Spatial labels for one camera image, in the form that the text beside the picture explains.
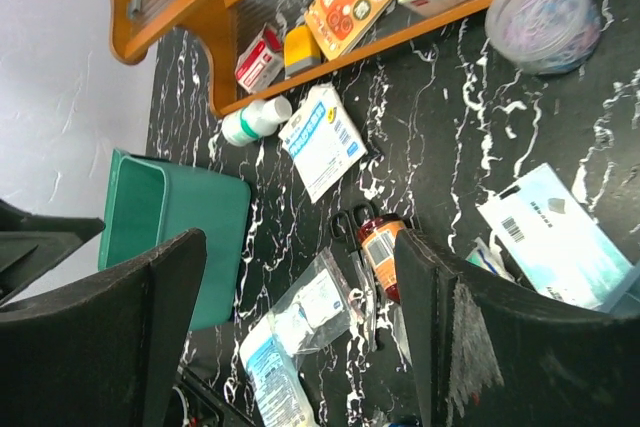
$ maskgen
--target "barcode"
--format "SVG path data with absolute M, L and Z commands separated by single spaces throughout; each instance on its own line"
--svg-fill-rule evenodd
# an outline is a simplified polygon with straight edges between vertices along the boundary
M 378 235 L 367 245 L 374 268 L 393 258 L 393 235 L 391 232 L 378 232 Z
M 351 141 L 351 136 L 349 135 L 349 132 L 347 132 L 347 128 L 342 125 L 342 121 L 336 120 L 334 130 L 338 134 L 338 138 L 340 139 L 342 145 L 347 145 Z
M 520 227 L 518 227 L 518 224 L 516 224 L 516 221 L 513 220 L 513 217 L 508 217 L 507 219 L 503 220 L 502 226 L 505 228 L 511 238 L 516 242 L 524 240 L 524 234 L 520 230 Z

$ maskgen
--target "gauze package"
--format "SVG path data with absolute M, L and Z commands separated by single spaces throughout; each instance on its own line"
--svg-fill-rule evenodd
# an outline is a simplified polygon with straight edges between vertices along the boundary
M 638 269 L 600 230 L 549 164 L 478 208 L 538 293 L 610 312 Z
M 267 317 L 242 342 L 240 359 L 266 427 L 317 426 L 293 360 L 274 338 Z
M 312 87 L 278 135 L 312 203 L 367 152 L 331 84 Z

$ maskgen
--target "white bottle cap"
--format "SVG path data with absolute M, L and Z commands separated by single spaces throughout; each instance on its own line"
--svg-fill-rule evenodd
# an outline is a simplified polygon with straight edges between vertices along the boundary
M 277 125 L 286 122 L 291 118 L 293 109 L 291 104 L 283 96 L 279 95 L 275 99 L 268 100 L 262 107 L 260 117 L 266 122 Z

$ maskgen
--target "scissors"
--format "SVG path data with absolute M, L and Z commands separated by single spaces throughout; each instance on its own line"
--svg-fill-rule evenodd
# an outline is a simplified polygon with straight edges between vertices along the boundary
M 350 209 L 340 210 L 333 214 L 329 220 L 331 237 L 345 244 L 349 258 L 353 263 L 362 287 L 365 298 L 366 317 L 364 338 L 369 343 L 371 352 L 377 349 L 376 334 L 376 282 L 373 277 L 373 269 L 369 265 L 366 255 L 362 254 L 358 242 L 358 230 L 360 227 L 376 217 L 375 207 L 369 201 L 359 202 Z

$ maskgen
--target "red and white box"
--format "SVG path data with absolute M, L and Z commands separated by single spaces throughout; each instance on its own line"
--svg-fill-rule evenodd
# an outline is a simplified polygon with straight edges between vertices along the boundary
M 283 68 L 282 42 L 267 24 L 238 59 L 236 80 L 248 93 L 255 94 L 269 87 Z

